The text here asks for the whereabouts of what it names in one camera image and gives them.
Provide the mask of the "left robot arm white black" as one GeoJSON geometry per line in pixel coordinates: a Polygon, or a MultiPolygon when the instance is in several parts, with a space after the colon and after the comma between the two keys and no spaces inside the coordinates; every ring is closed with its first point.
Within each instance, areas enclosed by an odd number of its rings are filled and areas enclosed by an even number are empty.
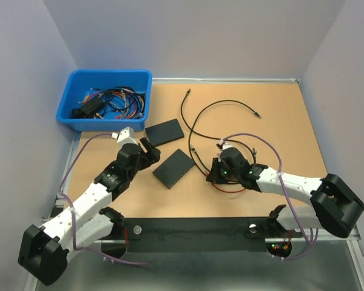
{"type": "Polygon", "coordinates": [[[109,205],[130,186],[136,174],[160,160],[161,152],[147,138],[118,140],[112,161],[75,201],[41,226],[23,233],[18,264],[45,286],[55,283],[77,252],[105,236],[118,238],[123,216],[109,205]]]}

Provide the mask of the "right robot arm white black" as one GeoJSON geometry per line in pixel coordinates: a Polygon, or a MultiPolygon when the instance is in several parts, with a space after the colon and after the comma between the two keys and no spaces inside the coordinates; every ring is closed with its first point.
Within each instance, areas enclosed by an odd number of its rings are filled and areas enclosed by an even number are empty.
{"type": "Polygon", "coordinates": [[[218,185],[234,182],[244,189],[303,202],[302,207],[286,205],[273,212],[267,221],[273,236],[295,229],[323,229],[347,238],[364,211],[363,201],[337,175],[308,178],[280,173],[267,165],[248,163],[235,147],[222,150],[212,160],[206,180],[218,185]]]}

